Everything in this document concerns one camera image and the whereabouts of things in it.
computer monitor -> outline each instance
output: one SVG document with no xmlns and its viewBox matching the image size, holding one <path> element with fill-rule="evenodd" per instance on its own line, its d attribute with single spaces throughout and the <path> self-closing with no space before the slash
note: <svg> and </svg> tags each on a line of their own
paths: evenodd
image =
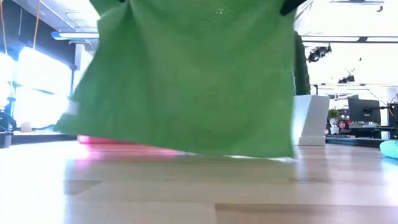
<svg viewBox="0 0 398 224">
<path fill-rule="evenodd" d="M 352 121 L 381 123 L 378 100 L 348 99 L 349 119 Z"/>
</svg>

